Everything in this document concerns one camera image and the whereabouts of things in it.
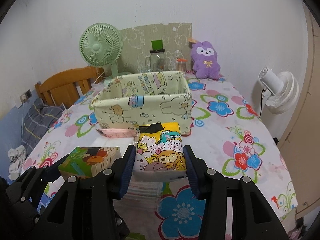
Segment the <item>cartoon print fabric storage box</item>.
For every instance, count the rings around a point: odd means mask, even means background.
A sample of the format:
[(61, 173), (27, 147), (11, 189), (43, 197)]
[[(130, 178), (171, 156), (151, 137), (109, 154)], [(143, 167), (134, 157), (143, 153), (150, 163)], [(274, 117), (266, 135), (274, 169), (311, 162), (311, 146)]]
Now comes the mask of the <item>cartoon print fabric storage box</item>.
[(192, 94), (181, 71), (119, 76), (91, 101), (102, 128), (139, 129), (154, 123), (176, 122), (180, 133), (191, 132)]

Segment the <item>green plastic cup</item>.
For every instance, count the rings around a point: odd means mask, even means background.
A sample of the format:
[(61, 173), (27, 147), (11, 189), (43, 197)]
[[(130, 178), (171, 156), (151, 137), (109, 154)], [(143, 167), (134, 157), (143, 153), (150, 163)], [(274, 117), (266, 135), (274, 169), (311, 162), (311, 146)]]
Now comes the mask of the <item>green plastic cup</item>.
[(163, 40), (151, 41), (152, 50), (163, 50)]

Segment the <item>toothpick jar orange lid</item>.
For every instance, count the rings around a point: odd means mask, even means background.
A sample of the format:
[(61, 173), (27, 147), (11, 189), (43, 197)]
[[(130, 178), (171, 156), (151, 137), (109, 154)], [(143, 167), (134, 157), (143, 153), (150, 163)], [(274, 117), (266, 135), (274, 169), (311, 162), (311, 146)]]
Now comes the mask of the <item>toothpick jar orange lid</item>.
[(175, 69), (183, 73), (187, 72), (187, 59), (177, 58), (175, 61)]

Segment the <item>green desk fan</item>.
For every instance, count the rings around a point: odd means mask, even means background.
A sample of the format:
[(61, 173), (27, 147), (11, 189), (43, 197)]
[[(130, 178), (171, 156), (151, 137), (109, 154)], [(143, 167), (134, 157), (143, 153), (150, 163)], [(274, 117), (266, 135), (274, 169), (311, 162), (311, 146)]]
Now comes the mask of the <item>green desk fan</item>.
[(118, 71), (118, 59), (123, 49), (123, 38), (120, 31), (108, 23), (95, 23), (89, 26), (81, 35), (79, 50), (82, 58), (92, 67), (102, 68), (105, 77), (104, 85), (111, 80), (128, 72)]

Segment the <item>pink tissue packet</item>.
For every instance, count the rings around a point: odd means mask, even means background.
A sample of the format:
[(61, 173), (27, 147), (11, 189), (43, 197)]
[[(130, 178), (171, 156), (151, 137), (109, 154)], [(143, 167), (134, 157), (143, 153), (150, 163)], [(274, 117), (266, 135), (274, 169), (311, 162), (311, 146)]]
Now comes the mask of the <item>pink tissue packet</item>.
[(137, 136), (137, 132), (131, 129), (122, 128), (100, 128), (96, 131), (103, 137), (107, 138), (134, 138)]

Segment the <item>white crumpled cloth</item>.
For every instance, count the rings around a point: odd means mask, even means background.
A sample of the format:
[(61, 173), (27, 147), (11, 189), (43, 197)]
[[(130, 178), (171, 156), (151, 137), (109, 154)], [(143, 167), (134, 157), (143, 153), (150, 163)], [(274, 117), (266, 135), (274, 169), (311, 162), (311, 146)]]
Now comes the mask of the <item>white crumpled cloth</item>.
[(21, 174), (22, 166), (27, 157), (26, 149), (23, 145), (17, 148), (11, 148), (8, 151), (8, 157), (10, 160), (8, 177), (10, 180), (16, 180)]

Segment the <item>purple plush bunny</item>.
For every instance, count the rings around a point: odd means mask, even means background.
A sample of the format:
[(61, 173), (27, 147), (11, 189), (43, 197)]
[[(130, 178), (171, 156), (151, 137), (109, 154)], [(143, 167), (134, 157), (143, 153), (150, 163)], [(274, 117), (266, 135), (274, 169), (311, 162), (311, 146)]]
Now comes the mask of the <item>purple plush bunny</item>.
[(217, 62), (217, 52), (208, 41), (193, 43), (191, 49), (193, 71), (198, 79), (220, 78), (220, 65)]

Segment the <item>white standing fan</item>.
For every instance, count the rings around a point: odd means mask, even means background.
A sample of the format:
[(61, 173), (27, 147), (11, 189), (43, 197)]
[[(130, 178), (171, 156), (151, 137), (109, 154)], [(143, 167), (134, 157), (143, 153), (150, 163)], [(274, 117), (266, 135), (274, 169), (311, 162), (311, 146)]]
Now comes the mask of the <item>white standing fan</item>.
[(275, 74), (272, 69), (265, 67), (260, 71), (258, 78), (264, 86), (260, 113), (267, 108), (272, 114), (283, 114), (298, 100), (299, 84), (291, 72)]

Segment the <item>yellow cartoon tissue pack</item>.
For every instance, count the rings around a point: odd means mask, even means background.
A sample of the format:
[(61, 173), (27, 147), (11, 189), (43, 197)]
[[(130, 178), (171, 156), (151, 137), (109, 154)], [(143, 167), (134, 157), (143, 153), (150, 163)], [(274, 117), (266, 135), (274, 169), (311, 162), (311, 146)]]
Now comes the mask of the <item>yellow cartoon tissue pack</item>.
[(186, 177), (179, 124), (156, 123), (139, 127), (134, 180), (164, 183)]

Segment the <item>grey plaid pillow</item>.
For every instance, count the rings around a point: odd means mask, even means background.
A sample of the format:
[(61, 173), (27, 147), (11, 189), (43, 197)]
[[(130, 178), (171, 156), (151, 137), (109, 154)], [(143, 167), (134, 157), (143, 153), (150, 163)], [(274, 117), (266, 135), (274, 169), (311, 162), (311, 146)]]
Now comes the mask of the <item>grey plaid pillow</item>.
[(41, 98), (33, 102), (22, 122), (22, 145), (27, 155), (31, 154), (52, 124), (61, 117), (63, 110), (61, 106), (45, 104)]

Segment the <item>green cartoon tissue pack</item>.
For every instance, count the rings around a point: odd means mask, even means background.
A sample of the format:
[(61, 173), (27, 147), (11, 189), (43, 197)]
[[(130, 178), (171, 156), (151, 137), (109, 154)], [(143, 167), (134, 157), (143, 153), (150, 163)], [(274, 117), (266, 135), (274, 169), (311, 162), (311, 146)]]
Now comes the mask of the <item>green cartoon tissue pack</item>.
[(111, 168), (116, 159), (121, 158), (119, 147), (76, 147), (58, 166), (61, 176), (86, 179)]

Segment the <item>white plastic tissue pack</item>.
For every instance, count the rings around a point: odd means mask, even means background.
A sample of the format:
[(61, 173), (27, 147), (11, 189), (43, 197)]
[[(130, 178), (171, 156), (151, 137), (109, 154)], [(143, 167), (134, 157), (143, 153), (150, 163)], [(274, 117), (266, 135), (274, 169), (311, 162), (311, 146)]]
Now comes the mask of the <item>white plastic tissue pack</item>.
[(134, 144), (133, 138), (106, 138), (99, 137), (90, 144), (90, 147), (118, 147), (121, 156), (125, 154), (125, 151), (129, 145)]

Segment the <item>green cartoon cardboard panel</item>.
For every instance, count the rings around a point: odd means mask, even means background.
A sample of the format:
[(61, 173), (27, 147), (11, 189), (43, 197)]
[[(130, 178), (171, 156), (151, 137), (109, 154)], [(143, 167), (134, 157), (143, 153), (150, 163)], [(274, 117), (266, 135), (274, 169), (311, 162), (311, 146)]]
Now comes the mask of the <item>green cartoon cardboard panel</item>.
[(191, 23), (141, 25), (121, 29), (120, 33), (123, 37), (123, 50), (117, 61), (120, 72), (141, 73), (149, 69), (150, 51), (155, 48), (164, 49), (168, 70), (175, 69), (177, 59), (185, 59), (186, 68), (191, 69)]

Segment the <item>floral tablecloth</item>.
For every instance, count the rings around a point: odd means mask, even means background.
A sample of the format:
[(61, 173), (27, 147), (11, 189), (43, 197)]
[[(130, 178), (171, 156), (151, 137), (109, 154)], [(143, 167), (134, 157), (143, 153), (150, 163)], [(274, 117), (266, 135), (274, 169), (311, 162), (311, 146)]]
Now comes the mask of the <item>floral tablecloth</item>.
[[(280, 221), (285, 221), (298, 202), (284, 159), (265, 125), (224, 78), (199, 80), (187, 74), (186, 80), (193, 99), (193, 122), (183, 144), (224, 176), (250, 177)], [(52, 165), (101, 137), (91, 101), (102, 89), (102, 84), (94, 86), (63, 113), (28, 156), (24, 169)], [(193, 196), (186, 179), (133, 181), (114, 205), (130, 229), (129, 239), (197, 239), (204, 211), (204, 202)]]

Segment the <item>wall power socket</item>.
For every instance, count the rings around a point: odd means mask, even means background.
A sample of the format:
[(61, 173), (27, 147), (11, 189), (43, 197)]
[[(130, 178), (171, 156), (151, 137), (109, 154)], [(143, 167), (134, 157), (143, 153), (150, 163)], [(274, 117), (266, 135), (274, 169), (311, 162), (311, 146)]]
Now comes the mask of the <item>wall power socket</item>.
[(30, 90), (26, 91), (20, 96), (20, 101), (22, 104), (24, 104), (26, 101), (28, 101), (32, 97), (32, 93)]

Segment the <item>glass mason jar mug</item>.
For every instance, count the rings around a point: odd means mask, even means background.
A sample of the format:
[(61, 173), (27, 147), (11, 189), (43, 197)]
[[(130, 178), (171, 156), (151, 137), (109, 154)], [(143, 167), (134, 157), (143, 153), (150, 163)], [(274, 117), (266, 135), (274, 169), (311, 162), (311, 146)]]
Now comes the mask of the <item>glass mason jar mug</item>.
[(161, 72), (166, 68), (165, 49), (150, 50), (150, 55), (145, 59), (147, 72)]

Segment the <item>wooden chair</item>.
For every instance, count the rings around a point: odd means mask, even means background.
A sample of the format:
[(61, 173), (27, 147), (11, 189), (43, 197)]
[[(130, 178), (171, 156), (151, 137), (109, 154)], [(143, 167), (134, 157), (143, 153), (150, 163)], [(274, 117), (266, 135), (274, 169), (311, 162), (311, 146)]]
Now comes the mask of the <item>wooden chair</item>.
[(69, 108), (102, 80), (103, 69), (92, 66), (68, 69), (35, 84), (38, 96), (49, 106)]

